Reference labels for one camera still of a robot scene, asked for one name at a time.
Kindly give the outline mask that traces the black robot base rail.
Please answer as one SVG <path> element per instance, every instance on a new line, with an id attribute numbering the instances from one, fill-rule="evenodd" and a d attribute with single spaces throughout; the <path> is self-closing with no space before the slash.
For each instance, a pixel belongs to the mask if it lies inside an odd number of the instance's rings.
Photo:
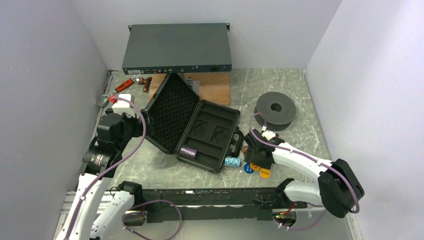
<path id="1" fill-rule="evenodd" d="M 132 211 L 147 223 L 165 221 L 255 219 L 271 221 L 280 212 L 305 209 L 273 187 L 143 189 L 136 193 Z"/>

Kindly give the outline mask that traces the purple poker chip stack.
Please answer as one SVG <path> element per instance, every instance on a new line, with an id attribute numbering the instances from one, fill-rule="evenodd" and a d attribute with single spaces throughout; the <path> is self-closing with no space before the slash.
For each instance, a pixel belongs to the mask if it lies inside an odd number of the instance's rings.
<path id="1" fill-rule="evenodd" d="M 197 155 L 197 151 L 192 148 L 182 146 L 179 150 L 179 154 L 194 159 Z"/>

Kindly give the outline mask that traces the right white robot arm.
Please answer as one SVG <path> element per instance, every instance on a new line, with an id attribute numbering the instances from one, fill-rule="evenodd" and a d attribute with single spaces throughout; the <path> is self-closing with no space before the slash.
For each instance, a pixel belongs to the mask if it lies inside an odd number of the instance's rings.
<path id="1" fill-rule="evenodd" d="M 268 179 L 274 165 L 289 167 L 307 178 L 302 182 L 287 178 L 275 189 L 276 203 L 287 208 L 292 203 L 304 202 L 324 207 L 337 218 L 348 213 L 358 213 L 359 200 L 365 191 L 350 165 L 343 159 L 335 161 L 315 157 L 303 152 L 272 131 L 256 129 L 244 137 L 247 167 Z"/>

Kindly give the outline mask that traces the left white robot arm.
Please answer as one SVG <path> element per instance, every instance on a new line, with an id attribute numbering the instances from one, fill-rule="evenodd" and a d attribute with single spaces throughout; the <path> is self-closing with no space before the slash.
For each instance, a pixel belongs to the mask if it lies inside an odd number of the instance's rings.
<path id="1" fill-rule="evenodd" d="M 56 239 L 105 240 L 129 209 L 145 202 L 141 184 L 123 181 L 102 213 L 98 209 L 111 183 L 123 151 L 132 138 L 145 137 L 143 115 L 108 112 L 97 125 L 97 135 L 82 158 L 72 205 Z"/>

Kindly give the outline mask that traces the blue dealer button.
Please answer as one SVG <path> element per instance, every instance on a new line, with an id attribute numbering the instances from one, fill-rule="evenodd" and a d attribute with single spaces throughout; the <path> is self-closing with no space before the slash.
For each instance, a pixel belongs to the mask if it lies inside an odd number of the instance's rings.
<path id="1" fill-rule="evenodd" d="M 255 172 L 255 170 L 251 167 L 250 163 L 245 163 L 243 166 L 243 170 L 247 174 L 253 174 Z"/>

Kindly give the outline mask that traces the orange big blind button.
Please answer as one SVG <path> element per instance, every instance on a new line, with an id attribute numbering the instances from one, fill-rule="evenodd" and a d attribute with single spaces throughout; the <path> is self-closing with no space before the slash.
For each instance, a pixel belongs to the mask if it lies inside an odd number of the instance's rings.
<path id="1" fill-rule="evenodd" d="M 249 166 L 250 166 L 250 168 L 251 168 L 253 171 L 259 171 L 259 170 L 261 169 L 261 167 L 260 167 L 260 166 L 255 165 L 255 164 L 253 164 L 252 162 L 249 164 Z"/>

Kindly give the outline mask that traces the black foam-lined poker case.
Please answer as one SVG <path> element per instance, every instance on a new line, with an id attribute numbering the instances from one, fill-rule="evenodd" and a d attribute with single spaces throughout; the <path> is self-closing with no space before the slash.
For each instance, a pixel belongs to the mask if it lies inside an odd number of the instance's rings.
<path id="1" fill-rule="evenodd" d="M 244 135 L 238 127 L 240 111 L 201 100 L 187 103 L 149 101 L 142 114 L 146 119 L 146 139 L 168 155 L 184 163 L 219 173 L 226 157 L 238 157 Z M 197 151 L 195 158 L 180 154 L 181 147 Z"/>

